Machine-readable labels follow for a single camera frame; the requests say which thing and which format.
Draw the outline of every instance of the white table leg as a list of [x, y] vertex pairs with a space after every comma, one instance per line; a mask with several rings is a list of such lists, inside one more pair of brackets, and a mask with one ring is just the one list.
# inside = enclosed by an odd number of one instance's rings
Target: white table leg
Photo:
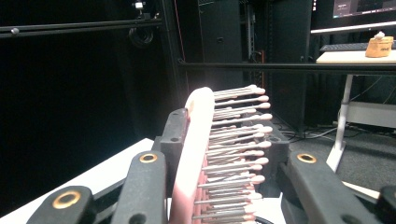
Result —
[[344, 130], [347, 122], [347, 108], [349, 105], [349, 95], [350, 89], [352, 87], [353, 75], [347, 75], [346, 77], [346, 87], [344, 90], [344, 98], [341, 103], [340, 117], [338, 118], [337, 134], [335, 136], [335, 143], [332, 147], [329, 157], [327, 158], [327, 164], [332, 168], [333, 171], [337, 170], [338, 164], [340, 163], [341, 157], [343, 156], [345, 142]]

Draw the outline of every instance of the black rod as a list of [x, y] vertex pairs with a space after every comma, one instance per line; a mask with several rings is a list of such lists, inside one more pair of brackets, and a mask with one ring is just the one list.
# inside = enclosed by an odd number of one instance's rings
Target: black rod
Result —
[[131, 20], [131, 21], [99, 21], [99, 22], [82, 22], [82, 23], [64, 23], [48, 25], [30, 25], [30, 26], [7, 26], [0, 27], [0, 38], [22, 37], [32, 35], [58, 35], [70, 34], [77, 32], [91, 32], [102, 30], [115, 30], [123, 28], [150, 27], [160, 26], [161, 19], [148, 21]]
[[396, 63], [185, 63], [179, 60], [178, 65], [184, 70], [396, 76]]
[[180, 49], [178, 44], [178, 35], [176, 28], [176, 18], [172, 1], [156, 0], [156, 4], [161, 8], [161, 18], [163, 26], [161, 27], [161, 40], [163, 43], [163, 54], [165, 55], [166, 73], [169, 79], [169, 94], [173, 108], [180, 108], [187, 99], [186, 91], [182, 83], [183, 76], [179, 73], [177, 60], [180, 58]]

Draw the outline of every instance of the computer monitor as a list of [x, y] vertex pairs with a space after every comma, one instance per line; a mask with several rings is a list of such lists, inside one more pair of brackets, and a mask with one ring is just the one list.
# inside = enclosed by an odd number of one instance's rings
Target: computer monitor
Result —
[[311, 34], [396, 27], [396, 0], [313, 0]]

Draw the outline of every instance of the brass insert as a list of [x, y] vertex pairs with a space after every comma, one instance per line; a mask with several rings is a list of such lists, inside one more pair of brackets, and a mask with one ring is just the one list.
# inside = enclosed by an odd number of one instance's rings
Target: brass insert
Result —
[[315, 162], [317, 162], [317, 158], [315, 158], [314, 156], [311, 156], [309, 154], [306, 154], [306, 153], [298, 154], [297, 158], [300, 161], [303, 161], [303, 162], [306, 162], [306, 163], [315, 163]]
[[150, 163], [154, 162], [158, 159], [157, 155], [153, 153], [148, 153], [140, 157], [140, 161], [143, 163]]
[[75, 190], [69, 190], [59, 195], [52, 203], [52, 206], [56, 209], [64, 209], [78, 202], [81, 198], [81, 194]]

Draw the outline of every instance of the dark background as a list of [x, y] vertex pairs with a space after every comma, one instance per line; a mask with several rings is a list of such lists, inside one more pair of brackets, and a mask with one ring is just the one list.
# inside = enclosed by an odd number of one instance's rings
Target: dark background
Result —
[[[132, 20], [131, 4], [2, 1], [0, 26]], [[159, 31], [146, 49], [128, 32], [0, 39], [0, 216], [162, 134], [174, 108]]]

